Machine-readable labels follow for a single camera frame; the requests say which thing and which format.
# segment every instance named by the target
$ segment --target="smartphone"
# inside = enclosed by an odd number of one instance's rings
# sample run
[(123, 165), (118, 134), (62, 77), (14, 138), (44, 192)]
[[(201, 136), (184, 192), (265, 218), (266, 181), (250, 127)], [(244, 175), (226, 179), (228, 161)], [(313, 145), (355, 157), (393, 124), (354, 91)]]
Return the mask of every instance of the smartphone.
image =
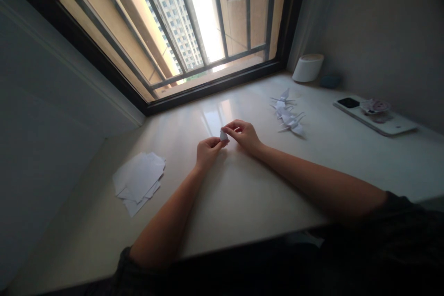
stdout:
[(417, 129), (418, 125), (393, 111), (366, 114), (359, 106), (366, 99), (353, 95), (338, 99), (333, 105), (383, 136), (394, 136)]

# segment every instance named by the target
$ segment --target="glass pane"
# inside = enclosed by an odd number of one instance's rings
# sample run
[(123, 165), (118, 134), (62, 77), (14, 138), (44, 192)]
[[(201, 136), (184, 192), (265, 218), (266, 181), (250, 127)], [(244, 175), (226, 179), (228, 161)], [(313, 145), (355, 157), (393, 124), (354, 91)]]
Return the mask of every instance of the glass pane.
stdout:
[(152, 102), (274, 58), (284, 0), (60, 2)]

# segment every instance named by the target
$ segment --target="white container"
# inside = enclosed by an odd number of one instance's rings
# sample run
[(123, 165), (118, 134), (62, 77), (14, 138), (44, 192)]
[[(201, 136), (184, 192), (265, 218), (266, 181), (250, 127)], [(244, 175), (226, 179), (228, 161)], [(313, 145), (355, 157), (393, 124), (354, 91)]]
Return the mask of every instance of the white container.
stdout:
[(297, 62), (293, 80), (296, 82), (314, 81), (321, 70), (324, 56), (320, 54), (303, 55)]

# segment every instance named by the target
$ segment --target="white wall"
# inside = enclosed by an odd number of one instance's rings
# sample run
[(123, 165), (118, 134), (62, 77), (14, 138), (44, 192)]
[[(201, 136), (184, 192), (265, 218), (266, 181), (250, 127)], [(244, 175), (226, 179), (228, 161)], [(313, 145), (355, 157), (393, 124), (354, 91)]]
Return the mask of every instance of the white wall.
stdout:
[(444, 133), (443, 0), (304, 0), (295, 55), (323, 53), (321, 74), (389, 101), (405, 116)]
[(144, 116), (25, 0), (0, 0), (0, 290), (106, 137)]

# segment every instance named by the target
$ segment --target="white table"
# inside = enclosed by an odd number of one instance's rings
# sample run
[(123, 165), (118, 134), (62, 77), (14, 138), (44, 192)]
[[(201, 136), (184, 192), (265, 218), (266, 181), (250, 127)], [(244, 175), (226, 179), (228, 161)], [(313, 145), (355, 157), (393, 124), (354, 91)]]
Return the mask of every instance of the white table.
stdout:
[[(278, 133), (269, 106), (290, 87), (294, 111), (305, 111), (306, 138)], [(219, 136), (239, 118), (253, 123), (267, 145), (340, 170), (415, 202), (444, 195), (444, 137), (419, 132), (387, 138), (332, 102), (349, 95), (299, 85), (277, 74), (147, 119), (131, 133), (105, 141), (80, 182), (10, 286), (37, 294), (108, 277), (120, 251), (176, 190), (195, 163), (197, 143)], [(113, 173), (139, 152), (166, 158), (161, 188), (130, 218), (114, 196)], [(327, 218), (271, 170), (245, 155), (232, 139), (199, 192), (180, 256), (188, 257), (319, 226)]]

